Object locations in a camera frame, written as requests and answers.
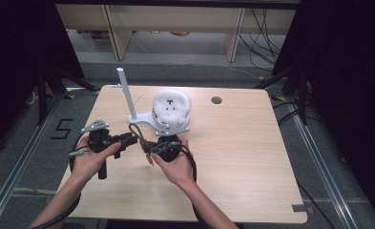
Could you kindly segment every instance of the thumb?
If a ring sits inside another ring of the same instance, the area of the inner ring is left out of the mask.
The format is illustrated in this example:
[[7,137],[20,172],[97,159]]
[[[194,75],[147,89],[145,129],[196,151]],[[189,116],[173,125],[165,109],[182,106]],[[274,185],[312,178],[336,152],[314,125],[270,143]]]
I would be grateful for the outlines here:
[[163,168],[163,166],[167,163],[166,161],[164,161],[162,159],[161,156],[157,155],[157,154],[151,154],[151,158],[154,159],[155,163],[160,167],[160,168]]
[[106,159],[107,157],[113,155],[119,148],[121,147],[121,143],[117,142],[111,146],[109,146],[104,151],[100,152],[99,155]]

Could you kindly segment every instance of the table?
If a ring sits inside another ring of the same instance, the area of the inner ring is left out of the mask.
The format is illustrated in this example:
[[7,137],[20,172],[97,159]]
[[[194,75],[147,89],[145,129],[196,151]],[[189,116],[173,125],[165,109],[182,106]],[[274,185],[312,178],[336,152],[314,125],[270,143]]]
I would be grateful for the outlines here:
[[[163,87],[130,86],[138,113],[152,110],[153,96]],[[304,223],[294,212],[302,198],[266,91],[180,88],[192,100],[189,139],[198,167],[198,184],[234,222]],[[220,104],[212,98],[221,98]],[[111,135],[128,132],[126,99],[118,88],[104,86],[87,124],[98,118],[110,124]],[[140,125],[144,137],[155,131]],[[151,166],[139,144],[121,158],[107,159],[108,177],[95,176],[71,214],[77,218],[195,221],[190,200]],[[70,175],[69,168],[62,178]]]

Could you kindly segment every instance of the person's left hand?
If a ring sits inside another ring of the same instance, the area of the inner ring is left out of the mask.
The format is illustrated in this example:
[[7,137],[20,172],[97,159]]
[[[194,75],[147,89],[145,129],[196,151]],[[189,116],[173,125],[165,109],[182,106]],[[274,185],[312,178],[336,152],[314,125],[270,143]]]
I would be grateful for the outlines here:
[[[88,142],[89,138],[84,136],[79,144],[77,144],[76,149],[87,146]],[[113,155],[120,147],[121,143],[118,142],[98,154],[93,152],[89,147],[82,148],[82,150],[89,152],[76,156],[71,176],[87,183],[98,172],[104,160]]]

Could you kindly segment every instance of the wooden tabletop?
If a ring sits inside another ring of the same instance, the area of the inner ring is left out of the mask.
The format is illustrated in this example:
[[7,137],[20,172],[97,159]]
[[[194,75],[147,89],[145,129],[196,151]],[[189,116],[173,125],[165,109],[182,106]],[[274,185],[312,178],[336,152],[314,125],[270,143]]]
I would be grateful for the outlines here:
[[[140,99],[137,113],[152,110],[164,87],[130,86]],[[263,90],[179,88],[192,100],[189,140],[198,168],[198,185],[234,222],[304,223],[305,212],[268,94]],[[214,96],[220,104],[212,102]],[[108,122],[111,135],[129,132],[124,93],[104,86],[86,125]],[[155,130],[140,125],[144,137],[157,141]],[[190,200],[155,165],[139,144],[107,159],[107,178],[96,176],[82,192],[71,217],[196,221]],[[63,183],[69,169],[62,178]]]

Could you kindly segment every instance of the person's right hand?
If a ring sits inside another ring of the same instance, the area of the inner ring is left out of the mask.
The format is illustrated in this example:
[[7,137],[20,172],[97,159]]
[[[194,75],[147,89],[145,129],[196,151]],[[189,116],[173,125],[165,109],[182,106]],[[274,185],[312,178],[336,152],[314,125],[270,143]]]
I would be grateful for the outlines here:
[[[188,148],[188,140],[186,138],[179,137],[178,139],[181,141],[182,146]],[[180,152],[176,159],[171,162],[164,161],[157,154],[151,154],[151,158],[162,169],[166,177],[175,185],[180,187],[185,183],[194,182],[190,161],[183,152]]]

